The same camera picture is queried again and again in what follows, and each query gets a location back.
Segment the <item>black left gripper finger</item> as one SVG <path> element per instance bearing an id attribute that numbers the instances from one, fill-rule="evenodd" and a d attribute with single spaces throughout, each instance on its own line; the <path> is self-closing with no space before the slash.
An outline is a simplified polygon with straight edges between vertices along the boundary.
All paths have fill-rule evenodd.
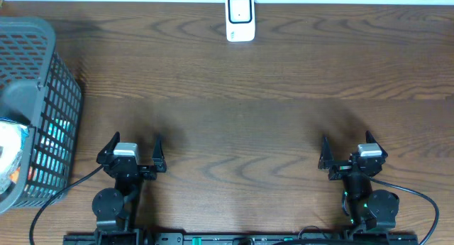
<path id="1" fill-rule="evenodd" d="M 164 165 L 165 164 L 165 157 L 162 150 L 162 139 L 161 136 L 158 135 L 155 141 L 155 146 L 153 148 L 152 160 L 155 165 Z"/>
<path id="2" fill-rule="evenodd" d="M 112 139 L 97 154 L 96 162 L 98 164 L 109 164 L 114 158 L 114 149 L 120 142 L 120 133 L 117 131 Z"/>

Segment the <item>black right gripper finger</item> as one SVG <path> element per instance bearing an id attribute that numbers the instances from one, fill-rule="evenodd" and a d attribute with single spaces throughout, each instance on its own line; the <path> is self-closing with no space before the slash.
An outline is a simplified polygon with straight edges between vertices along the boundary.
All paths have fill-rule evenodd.
<path id="1" fill-rule="evenodd" d="M 365 132 L 365 139 L 366 139 L 367 143 L 375 143 L 375 144 L 377 144 L 377 146 L 380 148 L 380 150 L 382 152 L 382 157 L 383 158 L 387 158 L 388 157 L 388 153 L 386 152 L 386 150 L 383 149 L 383 147 L 381 147 L 381 145 L 376 141 L 375 137 L 372 135 L 372 133 L 370 131 L 366 131 Z"/>
<path id="2" fill-rule="evenodd" d="M 334 162 L 331 147 L 326 136 L 322 139 L 321 154 L 319 164 L 332 164 Z"/>

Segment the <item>yellow white snack bag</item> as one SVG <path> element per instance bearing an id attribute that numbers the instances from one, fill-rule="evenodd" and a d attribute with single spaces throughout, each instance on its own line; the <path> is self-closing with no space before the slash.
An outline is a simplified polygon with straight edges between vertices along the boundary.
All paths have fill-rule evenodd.
<path id="1" fill-rule="evenodd" d="M 1 119 L 1 194 L 17 183 L 28 127 Z"/>

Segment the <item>teal wet wipes pack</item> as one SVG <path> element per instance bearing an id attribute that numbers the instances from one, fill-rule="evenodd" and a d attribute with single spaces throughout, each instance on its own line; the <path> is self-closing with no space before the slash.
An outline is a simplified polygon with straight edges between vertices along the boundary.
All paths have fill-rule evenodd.
<path id="1" fill-rule="evenodd" d="M 66 119 L 45 120 L 39 142 L 44 146 L 71 146 L 73 125 Z"/>

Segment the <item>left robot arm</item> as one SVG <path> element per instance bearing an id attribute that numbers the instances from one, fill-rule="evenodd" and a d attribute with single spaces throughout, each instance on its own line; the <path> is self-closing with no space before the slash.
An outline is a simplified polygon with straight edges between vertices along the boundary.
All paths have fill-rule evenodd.
<path id="1" fill-rule="evenodd" d="M 158 173 L 167 171 L 162 139 L 155 141 L 151 165 L 141 165 L 138 145 L 124 143 L 120 133 L 100 150 L 96 162 L 115 180 L 115 185 L 98 192 L 92 201 L 96 216 L 96 244 L 152 244 L 153 237 L 145 228 L 135 226 L 142 184 L 156 180 Z"/>

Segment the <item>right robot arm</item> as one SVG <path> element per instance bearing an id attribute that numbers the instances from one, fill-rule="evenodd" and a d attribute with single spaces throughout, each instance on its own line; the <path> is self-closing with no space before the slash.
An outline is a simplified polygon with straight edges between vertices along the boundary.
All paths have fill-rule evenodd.
<path id="1" fill-rule="evenodd" d="M 344 232 L 346 239 L 369 233 L 386 235 L 395 228 L 399 211 L 396 194 L 372 189 L 371 178 L 382 171 L 388 154 L 369 131 L 365 139 L 347 160 L 336 160 L 328 139 L 322 140 L 318 169 L 327 170 L 329 180 L 343 182 L 342 209 L 352 222 Z"/>

